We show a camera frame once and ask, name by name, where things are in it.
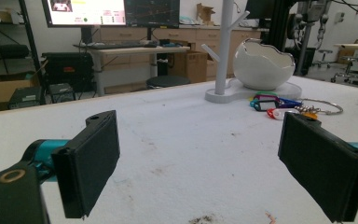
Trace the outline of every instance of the keyboard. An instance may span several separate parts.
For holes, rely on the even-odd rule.
[[[105,44],[105,45],[91,45],[88,49],[133,49],[142,48],[144,44],[141,43],[126,43],[126,44]]]

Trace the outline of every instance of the black chair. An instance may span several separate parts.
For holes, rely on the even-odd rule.
[[[174,87],[174,86],[182,86],[186,84],[190,84],[190,79],[188,79],[187,77],[179,77],[179,76],[151,77],[146,81],[146,87],[149,90]]]

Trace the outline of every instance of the wooden cabinet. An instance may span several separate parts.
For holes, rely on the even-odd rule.
[[[146,28],[109,28],[102,27],[95,36],[94,41],[132,41],[146,39]],[[229,45],[227,76],[233,76],[232,62],[237,46],[247,38],[260,38],[260,31],[256,30],[234,30],[231,32]],[[181,28],[181,29],[155,29],[153,39],[184,40],[191,44],[192,49],[205,52],[201,47],[206,44],[217,54],[219,53],[220,30],[217,28]],[[217,72],[217,61],[209,60],[207,63],[207,80],[215,80]]]

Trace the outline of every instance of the black stand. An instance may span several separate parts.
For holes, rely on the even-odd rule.
[[[147,40],[152,40],[153,31],[152,28],[147,27]]]
[[[83,43],[85,44],[89,44],[92,42],[92,31],[91,31],[91,27],[87,26],[87,27],[82,27],[80,28],[81,31],[81,39],[83,40]]]

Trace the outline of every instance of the table surface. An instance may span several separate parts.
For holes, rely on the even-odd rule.
[[[341,105],[341,115],[319,115],[322,127],[358,142],[358,88],[289,82],[302,97]],[[282,121],[246,99],[204,100],[213,88],[206,82],[0,112],[0,171],[34,140],[72,139],[85,118],[116,110],[121,157],[97,204],[84,221],[65,219],[57,183],[44,183],[51,223],[268,224],[266,212],[277,224],[331,223],[279,160]]]
[[[334,46],[344,49],[358,49],[358,44],[335,44]]]
[[[154,53],[175,53],[190,49],[190,47],[160,47],[156,48],[129,48],[129,49],[89,49],[104,55],[126,55],[126,54],[154,54]]]

